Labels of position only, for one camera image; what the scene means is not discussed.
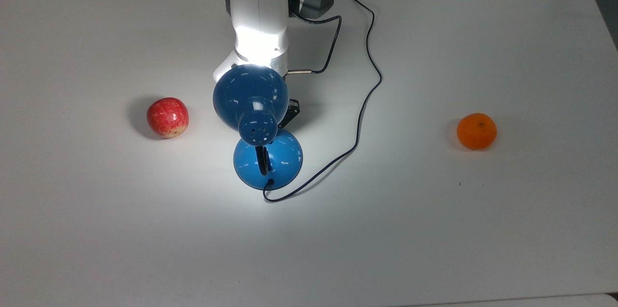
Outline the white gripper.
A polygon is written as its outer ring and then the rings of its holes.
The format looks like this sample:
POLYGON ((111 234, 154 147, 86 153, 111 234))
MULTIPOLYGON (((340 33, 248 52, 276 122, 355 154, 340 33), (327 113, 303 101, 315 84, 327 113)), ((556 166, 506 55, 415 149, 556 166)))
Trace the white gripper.
MULTIPOLYGON (((261 67, 269 67, 276 71, 280 76, 286 75, 288 72, 288 54, 277 56, 275 58, 247 58, 241 56, 237 51, 231 51, 227 58, 213 72, 214 81, 219 81, 222 76, 234 67, 241 65, 257 65, 261 67)), ((300 113, 300 104, 296 99, 289 99, 287 111, 284 115, 284 127, 286 127, 300 113)))

